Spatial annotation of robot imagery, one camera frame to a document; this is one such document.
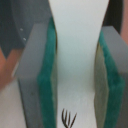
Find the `gripper grey left finger with green pad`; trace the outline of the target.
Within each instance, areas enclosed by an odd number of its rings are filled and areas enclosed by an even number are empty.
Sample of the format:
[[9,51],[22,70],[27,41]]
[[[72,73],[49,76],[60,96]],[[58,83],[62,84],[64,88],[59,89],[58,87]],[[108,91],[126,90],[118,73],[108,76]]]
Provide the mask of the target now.
[[16,77],[27,128],[56,128],[56,32],[53,18],[33,25]]

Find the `gripper grey right finger with green pad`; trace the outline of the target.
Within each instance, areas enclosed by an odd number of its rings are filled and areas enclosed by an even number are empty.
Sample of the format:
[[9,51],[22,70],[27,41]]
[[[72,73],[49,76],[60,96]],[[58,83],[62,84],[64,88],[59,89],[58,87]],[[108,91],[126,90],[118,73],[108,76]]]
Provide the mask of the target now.
[[128,74],[128,46],[112,27],[103,27],[95,56],[95,116],[97,128],[115,128]]

